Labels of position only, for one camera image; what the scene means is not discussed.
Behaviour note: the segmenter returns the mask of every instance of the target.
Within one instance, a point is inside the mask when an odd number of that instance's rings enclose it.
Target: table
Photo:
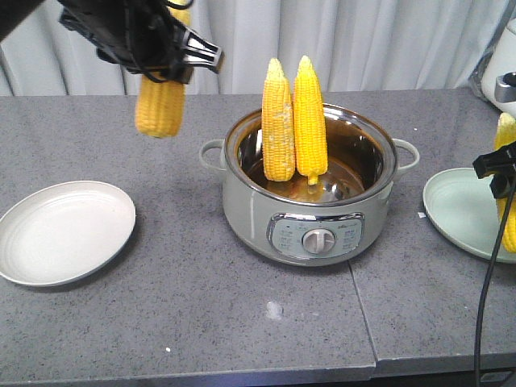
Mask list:
[[[198,161],[260,101],[188,95],[180,134],[153,139],[134,128],[133,97],[0,98],[0,214],[77,180],[118,186],[137,212],[119,255],[82,280],[1,279],[0,385],[286,385],[472,369],[487,261],[420,217],[422,189],[491,152],[499,111],[469,89],[325,94],[410,141],[421,161],[394,185],[368,250],[299,268],[234,235],[221,181]],[[483,368],[516,367],[515,278],[516,266],[497,264]]]

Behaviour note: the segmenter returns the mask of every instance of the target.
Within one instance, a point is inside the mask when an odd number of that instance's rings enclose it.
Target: light green plate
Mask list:
[[[427,217],[446,238],[467,252],[490,259],[500,223],[489,183],[473,168],[439,172],[425,184]],[[497,262],[516,264],[516,254],[500,247]]]

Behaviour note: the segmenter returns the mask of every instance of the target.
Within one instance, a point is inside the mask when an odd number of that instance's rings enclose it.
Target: corn cob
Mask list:
[[[516,119],[508,113],[501,113],[498,120],[497,134],[494,138],[494,150],[516,141]],[[506,208],[507,198],[497,199],[498,218]],[[510,207],[506,229],[501,240],[508,252],[516,252],[516,206]]]
[[[308,184],[328,169],[323,96],[317,74],[308,56],[301,58],[293,90],[293,128],[298,172]]]
[[[185,4],[185,0],[176,0]],[[169,8],[173,17],[185,25],[190,24],[188,10]],[[175,136],[181,128],[185,106],[185,85],[176,81],[155,83],[143,76],[136,102],[136,128],[153,137]]]
[[[268,64],[261,110],[264,173],[270,181],[288,181],[296,170],[292,98],[278,59]]]

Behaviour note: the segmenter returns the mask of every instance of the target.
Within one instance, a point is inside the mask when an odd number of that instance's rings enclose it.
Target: white plate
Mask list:
[[[473,168],[456,168],[435,174],[425,184],[422,199],[427,216],[450,241],[467,252],[490,259],[500,223],[489,183]],[[516,263],[516,254],[503,245],[497,262]]]
[[[42,189],[0,219],[0,274],[31,286],[83,278],[116,256],[135,219],[131,198],[107,183],[70,181]]]

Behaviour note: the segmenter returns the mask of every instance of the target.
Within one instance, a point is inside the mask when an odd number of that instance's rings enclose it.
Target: white curtain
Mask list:
[[[308,55],[325,91],[467,85],[515,0],[196,0],[192,27],[226,54],[189,94],[258,94],[271,57],[293,80]],[[139,75],[99,60],[46,0],[0,44],[0,95],[137,94]]]

